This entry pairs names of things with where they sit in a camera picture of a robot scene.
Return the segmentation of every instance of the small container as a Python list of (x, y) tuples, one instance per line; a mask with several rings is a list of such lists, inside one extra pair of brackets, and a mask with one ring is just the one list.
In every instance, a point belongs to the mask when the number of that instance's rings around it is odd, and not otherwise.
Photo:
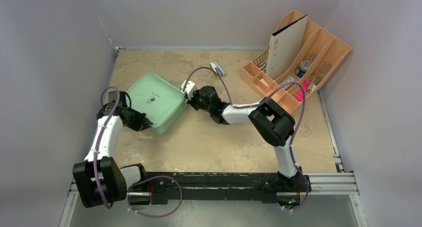
[(303, 77), (306, 71), (311, 67), (312, 63), (308, 60), (303, 60), (299, 66), (296, 68), (296, 75), (298, 77)]

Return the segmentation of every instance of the green plastic container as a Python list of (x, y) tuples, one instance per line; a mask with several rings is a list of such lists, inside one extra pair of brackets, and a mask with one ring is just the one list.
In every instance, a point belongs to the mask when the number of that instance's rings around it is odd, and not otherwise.
[(150, 130), (156, 134), (163, 134), (169, 129), (187, 106), (178, 88), (153, 73), (142, 76), (127, 93), (132, 99), (132, 108), (146, 113), (146, 117), (154, 123)]

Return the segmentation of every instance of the beige floor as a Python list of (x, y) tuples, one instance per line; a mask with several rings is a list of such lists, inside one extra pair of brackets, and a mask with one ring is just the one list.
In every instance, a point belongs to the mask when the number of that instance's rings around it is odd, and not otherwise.
[[(218, 61), (235, 104), (261, 98), (240, 79), (240, 70), (259, 52), (129, 51), (119, 53), (110, 84), (127, 90), (143, 74), (152, 72), (176, 87), (196, 67)], [(200, 70), (192, 78), (199, 87), (212, 85), (221, 99), (227, 96), (218, 79)], [(304, 120), (295, 139), (297, 159), (307, 173), (336, 172), (331, 143), (317, 96), (307, 102)], [(298, 119), (300, 109), (293, 116)], [(119, 166), (142, 163), (147, 171), (275, 172), (277, 161), (251, 124), (218, 125), (204, 111), (190, 106), (162, 135), (124, 128), (115, 159)]]

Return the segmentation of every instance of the pink highlighter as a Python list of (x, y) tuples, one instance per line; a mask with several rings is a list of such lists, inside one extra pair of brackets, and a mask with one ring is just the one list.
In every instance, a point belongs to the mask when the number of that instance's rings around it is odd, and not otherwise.
[[(303, 87), (305, 90), (308, 89), (310, 83), (311, 83), (310, 79), (307, 79), (304, 81)], [(302, 101), (302, 98), (303, 98), (303, 93), (302, 91), (299, 91), (298, 95), (296, 96), (296, 100), (300, 102)]]

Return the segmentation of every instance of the white wall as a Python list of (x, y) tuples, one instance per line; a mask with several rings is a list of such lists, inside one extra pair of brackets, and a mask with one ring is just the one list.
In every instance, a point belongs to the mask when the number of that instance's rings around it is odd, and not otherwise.
[(0, 0), (0, 226), (57, 226), (114, 51), (88, 0)]
[(421, 0), (341, 0), (326, 26), (353, 53), (323, 89), (370, 226), (422, 223)]
[(115, 46), (265, 49), (283, 15), (324, 26), (340, 0), (92, 0)]

